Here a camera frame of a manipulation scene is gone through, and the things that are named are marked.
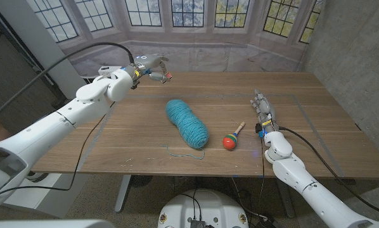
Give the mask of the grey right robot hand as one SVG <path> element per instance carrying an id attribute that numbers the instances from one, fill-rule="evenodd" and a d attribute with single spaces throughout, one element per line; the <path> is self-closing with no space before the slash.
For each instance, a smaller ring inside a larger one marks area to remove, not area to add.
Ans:
<path id="1" fill-rule="evenodd" d="M 259 123 L 261 124 L 264 132 L 269 133 L 273 131 L 279 131 L 278 124 L 275 120 L 275 110 L 265 95 L 256 89 L 255 97 L 250 101 L 250 103 L 258 115 Z"/>

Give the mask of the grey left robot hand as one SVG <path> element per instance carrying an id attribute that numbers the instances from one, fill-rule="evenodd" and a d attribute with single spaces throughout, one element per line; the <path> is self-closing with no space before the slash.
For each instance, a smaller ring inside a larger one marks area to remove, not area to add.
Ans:
<path id="1" fill-rule="evenodd" d="M 162 54 L 146 54 L 135 57 L 134 63 L 127 65 L 124 70 L 132 77 L 134 86 L 144 75 L 151 80 L 166 83 L 171 80 L 172 75 L 167 71 L 165 61 L 169 59 Z"/>

